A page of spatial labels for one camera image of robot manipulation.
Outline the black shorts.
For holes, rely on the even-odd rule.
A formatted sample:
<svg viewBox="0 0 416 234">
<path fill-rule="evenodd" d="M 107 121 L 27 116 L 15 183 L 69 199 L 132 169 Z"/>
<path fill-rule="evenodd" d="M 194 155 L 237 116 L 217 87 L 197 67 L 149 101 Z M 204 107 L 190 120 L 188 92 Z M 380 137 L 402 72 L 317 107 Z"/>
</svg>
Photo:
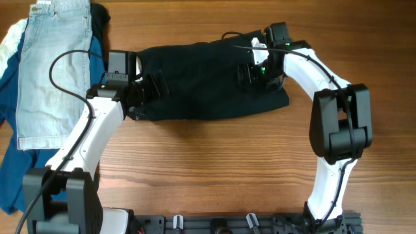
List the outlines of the black shorts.
<svg viewBox="0 0 416 234">
<path fill-rule="evenodd" d="M 151 47 L 138 52 L 142 74 L 163 78 L 168 95 L 133 107 L 133 120 L 219 120 L 273 111 L 289 105 L 286 91 L 243 76 L 253 64 L 247 47 L 261 31 L 214 42 Z"/>
</svg>

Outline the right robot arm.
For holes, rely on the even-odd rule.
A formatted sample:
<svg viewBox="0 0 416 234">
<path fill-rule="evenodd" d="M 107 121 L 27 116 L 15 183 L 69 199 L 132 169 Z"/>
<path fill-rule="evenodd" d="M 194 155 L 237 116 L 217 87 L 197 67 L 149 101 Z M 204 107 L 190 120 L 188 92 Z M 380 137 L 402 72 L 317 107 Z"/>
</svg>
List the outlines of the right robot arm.
<svg viewBox="0 0 416 234">
<path fill-rule="evenodd" d="M 271 216 L 212 218 L 212 233 L 362 233 L 359 213 L 342 208 L 348 178 L 372 144 L 369 89 L 351 84 L 319 60 L 305 41 L 293 41 L 285 23 L 273 23 L 264 40 L 250 39 L 251 65 L 241 65 L 244 85 L 282 88 L 286 78 L 296 81 L 313 105 L 309 141 L 317 156 L 313 190 L 301 213 Z"/>
</svg>

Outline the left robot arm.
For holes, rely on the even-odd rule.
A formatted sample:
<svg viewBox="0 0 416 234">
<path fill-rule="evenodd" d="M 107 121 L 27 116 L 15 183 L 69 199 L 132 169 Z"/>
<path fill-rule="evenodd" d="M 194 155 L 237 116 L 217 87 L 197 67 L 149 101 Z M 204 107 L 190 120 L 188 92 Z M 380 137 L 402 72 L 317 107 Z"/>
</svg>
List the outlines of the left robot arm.
<svg viewBox="0 0 416 234">
<path fill-rule="evenodd" d="M 26 210 L 16 233 L 133 233 L 134 212 L 103 207 L 94 183 L 110 137 L 130 109 L 169 94 L 161 71 L 145 73 L 135 52 L 111 51 L 109 67 L 85 97 L 67 141 L 23 178 Z"/>
</svg>

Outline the black garment under pile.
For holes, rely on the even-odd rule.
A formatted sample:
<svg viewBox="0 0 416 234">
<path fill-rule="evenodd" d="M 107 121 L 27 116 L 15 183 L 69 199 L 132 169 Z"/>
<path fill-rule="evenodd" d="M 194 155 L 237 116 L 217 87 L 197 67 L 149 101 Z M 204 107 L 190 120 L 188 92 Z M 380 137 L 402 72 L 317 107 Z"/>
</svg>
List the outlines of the black garment under pile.
<svg viewBox="0 0 416 234">
<path fill-rule="evenodd" d="M 107 55 L 107 48 L 105 45 L 105 29 L 111 20 L 109 11 L 99 3 L 90 4 L 90 13 L 92 16 L 92 32 L 93 36 L 97 38 L 101 46 L 101 52 L 105 58 Z"/>
</svg>

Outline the light blue denim shorts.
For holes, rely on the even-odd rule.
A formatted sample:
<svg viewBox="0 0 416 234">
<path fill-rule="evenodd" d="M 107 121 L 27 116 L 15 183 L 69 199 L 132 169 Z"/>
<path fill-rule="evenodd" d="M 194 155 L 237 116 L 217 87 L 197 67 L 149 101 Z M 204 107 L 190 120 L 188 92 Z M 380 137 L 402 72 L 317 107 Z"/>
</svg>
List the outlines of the light blue denim shorts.
<svg viewBox="0 0 416 234">
<path fill-rule="evenodd" d="M 18 70 L 19 150 L 57 149 L 78 122 L 90 88 L 89 0 L 31 5 Z"/>
</svg>

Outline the white garment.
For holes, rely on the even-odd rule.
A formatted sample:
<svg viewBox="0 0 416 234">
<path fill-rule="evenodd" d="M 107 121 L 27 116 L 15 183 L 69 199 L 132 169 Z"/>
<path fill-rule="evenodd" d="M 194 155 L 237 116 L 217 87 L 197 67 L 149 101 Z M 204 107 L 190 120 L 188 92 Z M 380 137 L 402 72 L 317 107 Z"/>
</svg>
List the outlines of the white garment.
<svg viewBox="0 0 416 234">
<path fill-rule="evenodd" d="M 0 47 L 1 56 L 1 77 L 5 70 L 8 68 L 8 60 L 11 56 L 17 52 L 18 45 L 20 43 L 22 34 L 25 32 L 28 19 L 21 19 L 17 23 L 13 24 L 3 38 Z"/>
</svg>

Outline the blue garment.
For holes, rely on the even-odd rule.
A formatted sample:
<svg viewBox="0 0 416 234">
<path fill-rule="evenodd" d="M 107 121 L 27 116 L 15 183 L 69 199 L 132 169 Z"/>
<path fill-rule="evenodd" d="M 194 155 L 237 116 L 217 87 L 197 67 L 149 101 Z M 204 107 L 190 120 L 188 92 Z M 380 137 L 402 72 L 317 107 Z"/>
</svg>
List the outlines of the blue garment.
<svg viewBox="0 0 416 234">
<path fill-rule="evenodd" d="M 18 50 L 8 60 L 8 68 L 1 77 L 1 120 L 7 121 L 16 134 L 16 108 L 18 101 L 18 70 L 21 59 L 25 33 L 20 40 Z M 93 36 L 89 51 L 95 55 L 90 61 L 90 84 L 99 81 L 100 75 L 105 71 L 101 46 L 98 39 Z M 30 168 L 41 168 L 56 154 L 57 149 L 28 149 L 20 150 L 17 147 L 17 136 L 13 135 L 8 145 L 4 161 L 1 165 L 1 208 L 7 214 L 25 209 L 23 199 L 22 181 Z"/>
</svg>

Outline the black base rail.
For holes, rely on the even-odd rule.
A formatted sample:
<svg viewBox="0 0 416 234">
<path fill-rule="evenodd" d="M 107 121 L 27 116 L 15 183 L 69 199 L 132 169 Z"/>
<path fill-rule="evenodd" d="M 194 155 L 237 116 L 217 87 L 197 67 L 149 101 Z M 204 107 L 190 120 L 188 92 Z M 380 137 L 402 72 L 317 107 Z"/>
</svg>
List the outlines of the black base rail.
<svg viewBox="0 0 416 234">
<path fill-rule="evenodd" d="M 259 216 L 136 216 L 132 233 L 149 234 L 215 234 L 215 233 L 312 233 L 309 221 L 301 213 Z"/>
</svg>

